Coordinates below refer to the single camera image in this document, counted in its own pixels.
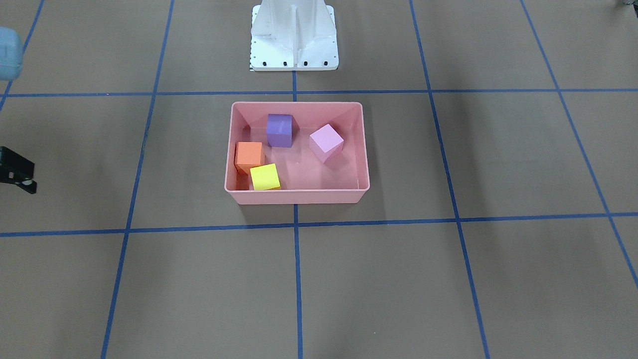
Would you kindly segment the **orange foam block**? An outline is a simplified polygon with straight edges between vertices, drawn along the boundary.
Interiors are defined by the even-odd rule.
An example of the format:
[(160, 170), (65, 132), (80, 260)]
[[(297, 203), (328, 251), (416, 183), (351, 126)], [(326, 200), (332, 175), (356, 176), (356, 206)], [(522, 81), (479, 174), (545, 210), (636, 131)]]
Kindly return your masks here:
[(240, 175), (250, 175), (250, 170), (265, 165), (262, 142), (237, 142), (234, 165)]

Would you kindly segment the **yellow foam block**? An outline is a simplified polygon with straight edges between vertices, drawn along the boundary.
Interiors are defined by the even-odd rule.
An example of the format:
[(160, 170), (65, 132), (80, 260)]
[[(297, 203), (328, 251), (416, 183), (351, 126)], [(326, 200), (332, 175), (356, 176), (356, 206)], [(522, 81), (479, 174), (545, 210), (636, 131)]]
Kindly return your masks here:
[(280, 176), (275, 163), (249, 170), (253, 190), (280, 190)]

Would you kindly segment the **purple foam block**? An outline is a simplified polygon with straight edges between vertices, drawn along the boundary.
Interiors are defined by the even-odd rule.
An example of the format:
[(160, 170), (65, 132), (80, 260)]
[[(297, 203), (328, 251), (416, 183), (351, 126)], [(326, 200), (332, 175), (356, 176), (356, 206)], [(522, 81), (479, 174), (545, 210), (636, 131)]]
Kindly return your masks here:
[(293, 116), (268, 114), (266, 135), (269, 146), (291, 148), (293, 145)]

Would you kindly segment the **pink foam block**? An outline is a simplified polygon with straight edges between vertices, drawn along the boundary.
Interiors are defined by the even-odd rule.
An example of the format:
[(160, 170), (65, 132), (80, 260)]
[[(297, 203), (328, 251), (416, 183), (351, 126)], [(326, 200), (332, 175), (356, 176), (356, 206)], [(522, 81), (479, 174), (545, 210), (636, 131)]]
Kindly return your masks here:
[(331, 124), (326, 124), (309, 136), (309, 147), (312, 153), (325, 164), (335, 155), (342, 152), (344, 138)]

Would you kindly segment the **pink plastic bin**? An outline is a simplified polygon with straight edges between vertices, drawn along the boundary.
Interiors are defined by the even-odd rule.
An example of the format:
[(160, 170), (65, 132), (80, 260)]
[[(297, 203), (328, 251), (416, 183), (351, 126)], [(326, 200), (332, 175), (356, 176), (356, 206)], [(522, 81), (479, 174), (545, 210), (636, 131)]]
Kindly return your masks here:
[[(293, 118), (291, 148), (267, 144), (267, 117)], [(321, 162), (310, 136), (331, 125), (344, 139), (342, 152)], [(281, 187), (254, 190), (234, 164), (238, 142), (262, 142), (265, 160), (277, 166)], [(225, 190), (239, 204), (357, 203), (370, 188), (364, 108), (358, 102), (235, 102), (230, 108)]]

